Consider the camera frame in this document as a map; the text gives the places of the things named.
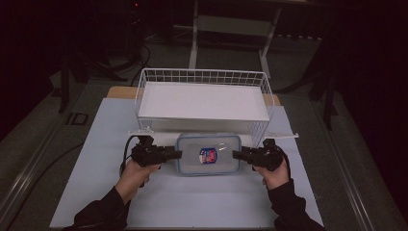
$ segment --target hand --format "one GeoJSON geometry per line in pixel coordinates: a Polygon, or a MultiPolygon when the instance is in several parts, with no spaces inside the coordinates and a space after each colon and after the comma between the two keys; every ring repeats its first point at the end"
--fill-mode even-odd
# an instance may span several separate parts
{"type": "Polygon", "coordinates": [[[254,168],[264,176],[263,183],[267,185],[268,190],[276,189],[289,182],[288,164],[285,159],[283,159],[282,164],[275,171],[269,171],[265,167],[254,166],[254,168]]]}
{"type": "Polygon", "coordinates": [[[129,161],[115,188],[126,204],[135,197],[141,184],[149,181],[150,173],[159,169],[160,165],[140,167],[138,163],[129,161]]]}

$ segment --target wire basket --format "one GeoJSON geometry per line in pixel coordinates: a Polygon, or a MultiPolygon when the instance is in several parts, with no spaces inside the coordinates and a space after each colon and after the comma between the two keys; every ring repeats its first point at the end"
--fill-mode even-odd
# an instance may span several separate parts
{"type": "Polygon", "coordinates": [[[143,102],[146,85],[149,82],[259,88],[265,102],[268,121],[249,122],[248,132],[251,135],[252,145],[254,147],[257,147],[262,141],[273,115],[274,99],[269,86],[268,77],[264,72],[219,69],[145,68],[140,74],[140,81],[136,93],[136,116],[141,129],[151,128],[152,120],[154,120],[142,118],[140,116],[140,108],[143,102]]]}

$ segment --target floor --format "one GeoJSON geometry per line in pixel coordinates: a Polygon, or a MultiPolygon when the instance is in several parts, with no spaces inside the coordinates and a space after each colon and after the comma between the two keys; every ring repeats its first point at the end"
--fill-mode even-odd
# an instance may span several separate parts
{"type": "MultiPolygon", "coordinates": [[[[189,46],[169,45],[154,39],[146,41],[149,51],[143,49],[145,58],[150,52],[150,66],[188,67],[189,46]]],[[[271,87],[280,89],[300,79],[318,46],[316,40],[275,38],[268,52],[271,87]]],[[[34,184],[22,187],[31,190],[14,198],[24,201],[18,215],[15,216],[18,206],[13,206],[7,214],[7,220],[15,218],[10,230],[49,230],[49,222],[80,154],[78,145],[85,141],[101,100],[111,86],[129,85],[138,68],[120,75],[128,79],[126,83],[113,82],[92,71],[86,85],[71,80],[70,104],[64,114],[58,114],[60,99],[50,95],[2,140],[0,198],[13,198],[9,192],[14,180],[24,178],[18,174],[28,168],[27,165],[37,164],[31,169],[35,177],[27,177],[28,183],[35,183],[35,187],[31,188],[34,184]],[[70,114],[89,118],[85,124],[76,125],[70,114]],[[41,158],[34,162],[32,157],[38,153],[41,158]],[[47,168],[63,154],[66,155],[47,168]]],[[[256,51],[202,45],[198,50],[197,68],[260,70],[261,67],[256,51]]],[[[59,74],[51,79],[58,82],[59,74]]],[[[307,96],[310,87],[278,96],[293,131],[300,135],[296,141],[326,229],[408,230],[342,96],[335,95],[338,115],[332,117],[333,131],[330,132],[321,118],[323,102],[310,101],[307,96]]]]}

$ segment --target person's left hand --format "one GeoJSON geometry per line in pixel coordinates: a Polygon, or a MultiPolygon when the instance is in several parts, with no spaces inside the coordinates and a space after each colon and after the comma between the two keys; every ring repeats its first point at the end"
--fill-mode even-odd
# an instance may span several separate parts
{"type": "Polygon", "coordinates": [[[140,167],[138,163],[132,160],[127,163],[119,181],[115,185],[124,204],[135,197],[141,184],[147,183],[150,173],[159,169],[159,167],[160,165],[140,167]]]}

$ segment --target plastic container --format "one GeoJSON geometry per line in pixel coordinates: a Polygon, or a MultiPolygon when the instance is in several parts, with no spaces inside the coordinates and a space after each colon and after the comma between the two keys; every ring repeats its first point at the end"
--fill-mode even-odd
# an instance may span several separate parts
{"type": "Polygon", "coordinates": [[[185,176],[228,174],[240,169],[232,151],[241,150],[241,138],[233,133],[181,134],[175,148],[183,151],[176,166],[185,176]]]}

